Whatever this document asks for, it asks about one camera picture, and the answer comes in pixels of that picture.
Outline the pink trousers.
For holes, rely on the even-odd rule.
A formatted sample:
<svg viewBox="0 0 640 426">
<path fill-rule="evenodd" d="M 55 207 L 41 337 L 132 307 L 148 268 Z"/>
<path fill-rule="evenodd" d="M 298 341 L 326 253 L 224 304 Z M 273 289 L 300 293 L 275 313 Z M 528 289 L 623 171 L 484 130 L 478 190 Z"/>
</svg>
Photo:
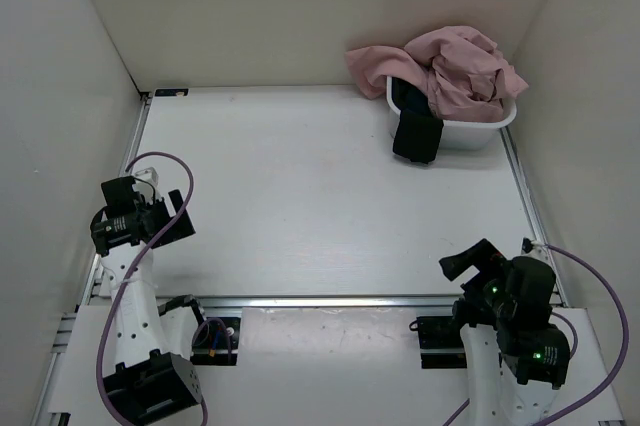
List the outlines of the pink trousers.
<svg viewBox="0 0 640 426">
<path fill-rule="evenodd" d="M 369 99 L 386 92 L 386 79 L 401 79 L 423 93 L 443 120 L 493 123 L 502 102 L 528 88 L 497 44 L 469 26 L 447 26 L 405 46 L 367 46 L 345 53 L 355 84 Z"/>
</svg>

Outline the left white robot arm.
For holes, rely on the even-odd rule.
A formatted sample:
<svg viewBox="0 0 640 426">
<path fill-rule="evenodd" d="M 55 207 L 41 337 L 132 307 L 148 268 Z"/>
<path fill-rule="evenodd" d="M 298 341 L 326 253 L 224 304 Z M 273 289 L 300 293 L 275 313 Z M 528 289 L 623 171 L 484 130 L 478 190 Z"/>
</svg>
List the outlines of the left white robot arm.
<svg viewBox="0 0 640 426">
<path fill-rule="evenodd" d="M 183 204 L 179 190 L 162 194 L 147 167 L 102 183 L 105 206 L 90 225 L 114 308 L 114 350 L 103 355 L 101 379 L 113 411 L 131 425 L 151 425 L 202 401 L 192 346 L 210 323 L 191 295 L 163 304 L 153 285 L 153 251 L 194 234 L 188 215 L 152 243 Z"/>
</svg>

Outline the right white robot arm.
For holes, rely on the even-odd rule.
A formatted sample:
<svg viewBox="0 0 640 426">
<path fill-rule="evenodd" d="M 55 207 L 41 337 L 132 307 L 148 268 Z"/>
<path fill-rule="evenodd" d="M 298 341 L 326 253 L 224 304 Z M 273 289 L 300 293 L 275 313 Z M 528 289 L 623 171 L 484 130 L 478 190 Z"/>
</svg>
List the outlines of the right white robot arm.
<svg viewBox="0 0 640 426">
<path fill-rule="evenodd" d="M 472 425 L 534 425 L 565 384 L 571 346 L 551 323 L 556 274 L 526 252 L 506 258 L 491 242 L 440 259 L 444 276 L 476 274 L 462 286 L 449 333 L 463 345 Z"/>
</svg>

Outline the blue corner label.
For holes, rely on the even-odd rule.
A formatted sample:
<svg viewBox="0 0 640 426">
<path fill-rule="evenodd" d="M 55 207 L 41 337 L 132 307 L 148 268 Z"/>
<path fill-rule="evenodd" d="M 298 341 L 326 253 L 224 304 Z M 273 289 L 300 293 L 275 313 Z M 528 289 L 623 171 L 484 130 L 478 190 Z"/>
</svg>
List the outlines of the blue corner label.
<svg viewBox="0 0 640 426">
<path fill-rule="evenodd" d="M 188 88 L 158 88 L 154 91 L 155 97 L 185 97 L 188 94 Z"/>
</svg>

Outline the white plastic basket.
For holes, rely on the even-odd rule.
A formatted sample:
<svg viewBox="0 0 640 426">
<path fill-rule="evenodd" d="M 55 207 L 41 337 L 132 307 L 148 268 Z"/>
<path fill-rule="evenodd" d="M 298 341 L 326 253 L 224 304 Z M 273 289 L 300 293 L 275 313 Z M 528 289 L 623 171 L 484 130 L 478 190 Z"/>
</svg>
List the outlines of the white plastic basket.
<svg viewBox="0 0 640 426">
<path fill-rule="evenodd" d="M 396 78 L 386 78 L 386 100 L 389 107 L 388 131 L 392 138 L 395 137 L 400 123 L 401 111 L 395 104 L 398 98 L 396 92 Z M 498 132 L 509 126 L 517 115 L 517 106 L 513 99 L 507 98 L 501 101 L 503 118 L 499 122 L 477 123 L 461 121 L 443 121 L 443 130 L 440 141 L 441 149 L 477 151 L 483 149 Z"/>
</svg>

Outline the black garment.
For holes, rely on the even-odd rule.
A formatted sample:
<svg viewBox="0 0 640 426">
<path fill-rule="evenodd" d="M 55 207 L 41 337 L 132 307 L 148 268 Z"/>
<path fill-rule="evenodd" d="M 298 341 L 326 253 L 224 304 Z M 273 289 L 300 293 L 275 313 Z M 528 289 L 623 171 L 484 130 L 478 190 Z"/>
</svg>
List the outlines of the black garment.
<svg viewBox="0 0 640 426">
<path fill-rule="evenodd" d="M 393 153 L 411 162 L 433 162 L 444 122 L 432 112 L 427 96 L 402 79 L 391 79 L 391 97 L 399 111 Z"/>
</svg>

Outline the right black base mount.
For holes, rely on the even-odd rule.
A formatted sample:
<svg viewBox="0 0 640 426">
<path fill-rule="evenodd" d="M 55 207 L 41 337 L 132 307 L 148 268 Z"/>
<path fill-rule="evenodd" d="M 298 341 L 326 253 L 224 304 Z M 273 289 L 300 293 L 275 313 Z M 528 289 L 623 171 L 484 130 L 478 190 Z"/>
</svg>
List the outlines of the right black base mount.
<svg viewBox="0 0 640 426">
<path fill-rule="evenodd" d="M 423 370 L 467 367 L 460 328 L 451 316 L 418 316 L 409 330 L 418 335 Z"/>
</svg>

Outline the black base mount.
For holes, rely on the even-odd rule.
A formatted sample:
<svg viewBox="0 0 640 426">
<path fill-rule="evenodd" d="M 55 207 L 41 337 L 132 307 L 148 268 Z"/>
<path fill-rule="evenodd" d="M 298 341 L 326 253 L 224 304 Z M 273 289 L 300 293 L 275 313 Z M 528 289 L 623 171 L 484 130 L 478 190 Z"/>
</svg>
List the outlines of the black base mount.
<svg viewBox="0 0 640 426">
<path fill-rule="evenodd" d="M 185 352 L 192 339 L 190 360 L 196 366 L 235 366 L 241 333 L 240 317 L 206 314 L 201 301 L 192 295 L 170 299 L 158 306 L 161 324 L 171 350 Z"/>
<path fill-rule="evenodd" d="M 460 328 L 451 316 L 418 316 L 409 330 L 418 335 L 423 370 L 467 367 Z"/>
</svg>

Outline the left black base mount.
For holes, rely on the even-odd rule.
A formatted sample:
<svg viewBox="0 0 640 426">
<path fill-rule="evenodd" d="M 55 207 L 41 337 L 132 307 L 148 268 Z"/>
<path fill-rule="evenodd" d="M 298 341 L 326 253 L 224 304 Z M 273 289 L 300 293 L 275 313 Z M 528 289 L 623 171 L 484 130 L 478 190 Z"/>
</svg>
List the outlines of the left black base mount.
<svg viewBox="0 0 640 426">
<path fill-rule="evenodd" d="M 161 324 L 171 350 L 185 352 L 192 339 L 190 360 L 196 366 L 235 366 L 241 333 L 240 317 L 206 314 L 201 301 L 192 295 L 170 299 L 158 306 Z"/>
</svg>

